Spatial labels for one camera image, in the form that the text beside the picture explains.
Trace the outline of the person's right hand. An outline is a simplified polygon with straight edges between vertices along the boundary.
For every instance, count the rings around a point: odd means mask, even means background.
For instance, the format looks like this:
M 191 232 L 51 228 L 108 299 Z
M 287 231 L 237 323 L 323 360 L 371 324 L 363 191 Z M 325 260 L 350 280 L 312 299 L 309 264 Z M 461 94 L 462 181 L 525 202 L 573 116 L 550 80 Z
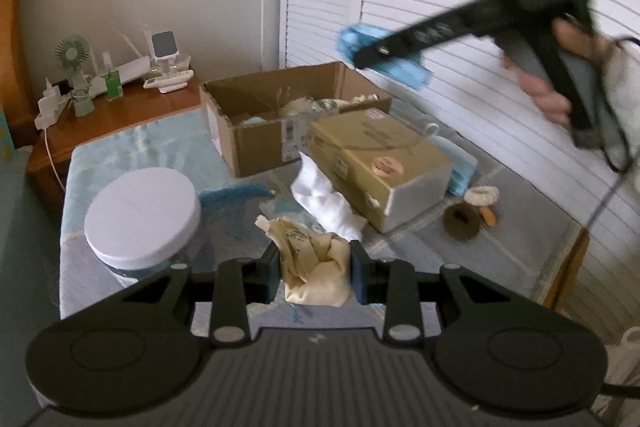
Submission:
M 576 20 L 556 18 L 549 28 L 553 37 L 532 43 L 532 49 L 544 54 L 540 60 L 543 76 L 524 68 L 525 62 L 512 49 L 502 52 L 503 66 L 515 75 L 520 88 L 531 98 L 544 117 L 552 124 L 572 127 L 573 102 L 576 89 L 568 69 L 560 57 L 560 49 L 581 57 L 605 72 L 613 60 L 617 46 L 607 36 L 577 23 Z

